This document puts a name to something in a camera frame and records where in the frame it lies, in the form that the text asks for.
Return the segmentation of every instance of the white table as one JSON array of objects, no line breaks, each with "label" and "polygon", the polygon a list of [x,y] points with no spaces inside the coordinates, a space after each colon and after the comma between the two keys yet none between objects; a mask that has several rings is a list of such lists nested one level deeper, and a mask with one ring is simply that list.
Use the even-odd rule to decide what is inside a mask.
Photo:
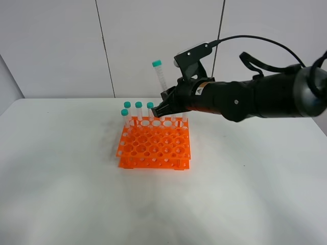
[{"label": "white table", "polygon": [[190,170],[130,170],[115,157],[126,100],[19,100],[0,117],[1,245],[327,244],[311,119],[192,112]]}]

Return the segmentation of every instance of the black cable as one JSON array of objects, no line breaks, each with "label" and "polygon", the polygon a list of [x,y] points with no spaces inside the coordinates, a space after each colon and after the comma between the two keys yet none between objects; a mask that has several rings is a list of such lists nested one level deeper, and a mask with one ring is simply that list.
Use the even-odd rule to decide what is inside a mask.
[{"label": "black cable", "polygon": [[301,61],[301,59],[293,51],[291,51],[288,47],[286,47],[285,45],[282,45],[279,42],[276,42],[276,41],[273,41],[271,39],[264,38],[264,37],[252,36],[252,35],[237,35],[237,36],[226,37],[226,38],[223,38],[223,39],[217,39],[215,41],[210,42],[209,45],[211,47],[216,47],[216,46],[218,46],[220,43],[222,43],[224,41],[228,41],[228,40],[232,40],[232,39],[236,39],[236,38],[253,38],[253,39],[259,39],[259,40],[263,40],[263,41],[273,43],[273,44],[287,50],[300,63],[300,65],[302,67],[305,67],[305,64]]},{"label": "black cable", "polygon": [[[224,17],[224,11],[225,11],[225,3],[226,3],[226,0],[224,0],[224,2],[223,2],[223,8],[222,8],[222,10],[221,10],[220,23],[219,23],[219,29],[218,29],[218,37],[217,37],[217,40],[219,40],[219,38],[220,38],[221,26],[222,26],[222,24],[223,24],[223,17]],[[216,47],[216,50],[215,50],[215,57],[214,57],[213,71],[211,72],[211,76],[212,76],[212,77],[214,76],[214,70],[215,70],[216,58],[217,58],[217,51],[218,51],[218,47]]]}]

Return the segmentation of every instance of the white wall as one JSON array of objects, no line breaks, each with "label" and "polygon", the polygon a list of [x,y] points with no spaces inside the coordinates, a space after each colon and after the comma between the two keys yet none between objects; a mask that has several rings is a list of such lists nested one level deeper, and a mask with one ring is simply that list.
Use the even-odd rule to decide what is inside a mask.
[{"label": "white wall", "polygon": [[25,97],[113,97],[94,0],[1,0],[0,33]]},{"label": "white wall", "polygon": [[[98,0],[117,97],[160,97],[152,62],[161,59],[168,86],[180,70],[174,56],[218,35],[222,0]],[[211,72],[214,55],[203,59]]]},{"label": "white wall", "polygon": [[[293,50],[310,66],[327,50],[323,16],[325,0],[227,0],[221,38],[258,35],[278,41]],[[297,61],[282,48],[261,40],[236,39],[218,49],[215,76],[223,81],[244,81],[255,73],[239,59],[246,51],[267,64],[288,66]]]},{"label": "white wall", "polygon": [[20,98],[23,95],[0,55],[0,115]]}]

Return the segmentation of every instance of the rack hole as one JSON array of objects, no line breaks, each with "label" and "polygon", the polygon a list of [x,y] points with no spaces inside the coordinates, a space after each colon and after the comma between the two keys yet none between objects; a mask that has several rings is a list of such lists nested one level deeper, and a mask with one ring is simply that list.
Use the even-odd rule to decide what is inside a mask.
[{"label": "rack hole", "polygon": [[184,153],[184,148],[182,148],[182,147],[177,147],[176,149],[175,149],[175,152],[176,153],[178,153],[178,154],[182,154],[182,153]]},{"label": "rack hole", "polygon": [[175,139],[175,143],[176,143],[176,144],[183,144],[183,143],[184,143],[184,139],[178,137],[178,138]]},{"label": "rack hole", "polygon": [[135,141],[135,137],[134,136],[129,136],[129,137],[126,138],[126,141],[127,142],[133,142],[133,141]]},{"label": "rack hole", "polygon": [[156,147],[155,145],[153,145],[153,146],[150,146],[150,149],[149,149],[149,151],[150,151],[150,152],[154,152],[154,153],[156,153],[156,152],[158,152],[158,151],[159,151],[159,148],[158,148],[158,147]]},{"label": "rack hole", "polygon": [[148,120],[143,120],[141,125],[142,126],[148,126],[150,124],[150,122]]},{"label": "rack hole", "polygon": [[172,142],[171,138],[165,137],[162,139],[165,144],[170,144]]},{"label": "rack hole", "polygon": [[139,146],[136,147],[136,151],[137,152],[145,152],[147,148],[145,147],[145,145],[140,144]]},{"label": "rack hole", "polygon": [[171,121],[164,121],[163,125],[166,127],[170,127],[173,123]]},{"label": "rack hole", "polygon": [[124,146],[124,152],[131,152],[134,149],[134,147],[130,144]]},{"label": "rack hole", "polygon": [[153,137],[150,139],[150,141],[151,141],[152,143],[157,144],[157,143],[159,143],[160,139],[159,139],[159,137],[157,137],[157,136],[153,136]]},{"label": "rack hole", "polygon": [[153,122],[152,122],[152,125],[153,125],[153,126],[155,126],[155,127],[158,127],[158,126],[160,126],[160,125],[161,125],[161,122],[160,122],[160,121],[157,121],[157,120],[155,120],[155,121],[153,121]]},{"label": "rack hole", "polygon": [[137,139],[140,143],[145,143],[148,141],[148,139],[145,136],[141,136],[140,138]]},{"label": "rack hole", "polygon": [[171,152],[171,149],[170,149],[169,147],[165,147],[165,148],[163,149],[163,152],[165,152],[165,153],[169,153],[169,152]]}]

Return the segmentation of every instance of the centrifuge tube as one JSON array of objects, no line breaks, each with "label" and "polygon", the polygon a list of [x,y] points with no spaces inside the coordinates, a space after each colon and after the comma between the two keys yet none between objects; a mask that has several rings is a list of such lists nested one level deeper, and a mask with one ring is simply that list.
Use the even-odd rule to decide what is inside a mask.
[{"label": "centrifuge tube", "polygon": [[187,122],[187,120],[188,120],[188,115],[187,115],[186,112],[183,112],[183,114],[182,114],[182,122],[185,123],[185,122]]},{"label": "centrifuge tube", "polygon": [[172,122],[176,121],[176,114],[172,114],[172,115],[171,115],[171,121],[172,121]]},{"label": "centrifuge tube", "polygon": [[[166,80],[165,80],[165,77],[164,77],[164,73],[162,72],[162,62],[161,62],[161,60],[156,60],[156,61],[152,62],[152,66],[154,67],[155,72],[157,73],[157,77],[158,77],[161,89],[162,89],[163,92],[165,92],[168,88],[167,88]],[[160,118],[160,121],[165,121],[165,117],[162,116]]]},{"label": "centrifuge tube", "polygon": [[143,116],[142,116],[142,102],[138,101],[135,103],[135,107],[136,107],[136,112],[137,112],[137,120],[138,121],[142,121],[143,120]]},{"label": "centrifuge tube", "polygon": [[147,107],[148,107],[149,121],[153,121],[154,116],[153,116],[153,112],[151,110],[151,108],[153,108],[153,103],[152,102],[147,103]]},{"label": "centrifuge tube", "polygon": [[130,127],[130,124],[129,124],[128,110],[127,109],[123,109],[122,110],[122,116],[123,116],[123,119],[125,121],[125,127],[126,128],[129,128]]},{"label": "centrifuge tube", "polygon": [[129,101],[124,102],[124,107],[128,110],[128,120],[132,120],[131,103]]}]

